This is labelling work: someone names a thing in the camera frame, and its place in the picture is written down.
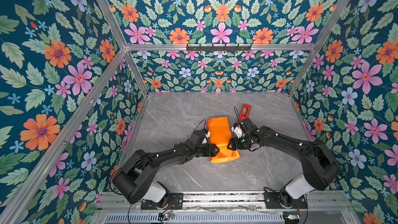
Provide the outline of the yellow orange wrapping paper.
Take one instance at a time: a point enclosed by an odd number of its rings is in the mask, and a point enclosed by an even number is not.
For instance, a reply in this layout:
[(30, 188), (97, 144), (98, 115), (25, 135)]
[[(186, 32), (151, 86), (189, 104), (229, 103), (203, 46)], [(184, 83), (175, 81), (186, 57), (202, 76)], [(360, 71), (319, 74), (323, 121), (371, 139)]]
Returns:
[(211, 163), (226, 163), (240, 158), (238, 151), (227, 149), (229, 141), (233, 137), (227, 117), (209, 119), (207, 129), (210, 132), (210, 143), (215, 144), (219, 148), (218, 154), (215, 157), (211, 157)]

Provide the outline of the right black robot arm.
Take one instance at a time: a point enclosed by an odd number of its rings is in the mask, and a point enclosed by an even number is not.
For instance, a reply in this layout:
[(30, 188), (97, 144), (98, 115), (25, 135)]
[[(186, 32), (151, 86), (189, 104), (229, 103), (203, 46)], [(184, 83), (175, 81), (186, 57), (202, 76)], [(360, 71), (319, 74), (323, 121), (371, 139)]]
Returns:
[(227, 149), (232, 151), (270, 147), (295, 157), (303, 174), (288, 182), (278, 193), (279, 204), (293, 207), (296, 200), (314, 190), (325, 190), (340, 174), (341, 166), (333, 150), (321, 141), (304, 141), (281, 134), (269, 127), (258, 128), (247, 118), (231, 128), (233, 137)]

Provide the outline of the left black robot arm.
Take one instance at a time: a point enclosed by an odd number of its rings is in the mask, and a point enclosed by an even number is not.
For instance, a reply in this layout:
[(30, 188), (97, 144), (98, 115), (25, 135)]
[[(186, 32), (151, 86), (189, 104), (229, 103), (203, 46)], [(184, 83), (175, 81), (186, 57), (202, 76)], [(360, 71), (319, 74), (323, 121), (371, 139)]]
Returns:
[(185, 142), (160, 152), (137, 150), (110, 178), (110, 183), (130, 204), (140, 200), (154, 203), (158, 209), (170, 202), (170, 191), (162, 183), (154, 183), (157, 173), (171, 166), (179, 166), (198, 157), (216, 157), (220, 148), (209, 141), (207, 129), (193, 131)]

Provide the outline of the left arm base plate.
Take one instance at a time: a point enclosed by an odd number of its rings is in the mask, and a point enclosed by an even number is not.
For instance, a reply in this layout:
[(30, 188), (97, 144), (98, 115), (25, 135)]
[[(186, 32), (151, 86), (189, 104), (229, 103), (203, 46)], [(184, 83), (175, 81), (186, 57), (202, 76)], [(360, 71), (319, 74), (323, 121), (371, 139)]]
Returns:
[(184, 194), (177, 193), (166, 193), (166, 195), (159, 201), (153, 202), (150, 200), (143, 200), (141, 204), (142, 210), (181, 210), (183, 205)]

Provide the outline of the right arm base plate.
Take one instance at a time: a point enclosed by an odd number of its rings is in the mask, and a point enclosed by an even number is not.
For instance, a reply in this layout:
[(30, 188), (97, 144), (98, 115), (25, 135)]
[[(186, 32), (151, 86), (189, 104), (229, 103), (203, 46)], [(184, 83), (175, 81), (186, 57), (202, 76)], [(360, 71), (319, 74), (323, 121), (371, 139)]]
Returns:
[(308, 204), (304, 196), (291, 198), (287, 193), (265, 192), (263, 194), (267, 209), (307, 209)]

